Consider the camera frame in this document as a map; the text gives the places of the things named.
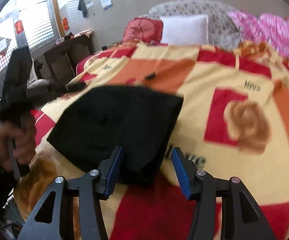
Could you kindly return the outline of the person's left hand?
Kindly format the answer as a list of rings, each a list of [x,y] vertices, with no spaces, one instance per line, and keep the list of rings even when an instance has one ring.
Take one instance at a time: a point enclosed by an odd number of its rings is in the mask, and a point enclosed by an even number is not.
[[[5,121],[0,123],[0,165],[8,172],[13,170],[8,153],[8,141],[13,144],[13,156],[20,165],[29,165],[36,154],[35,118],[31,113],[21,117],[21,126]]]

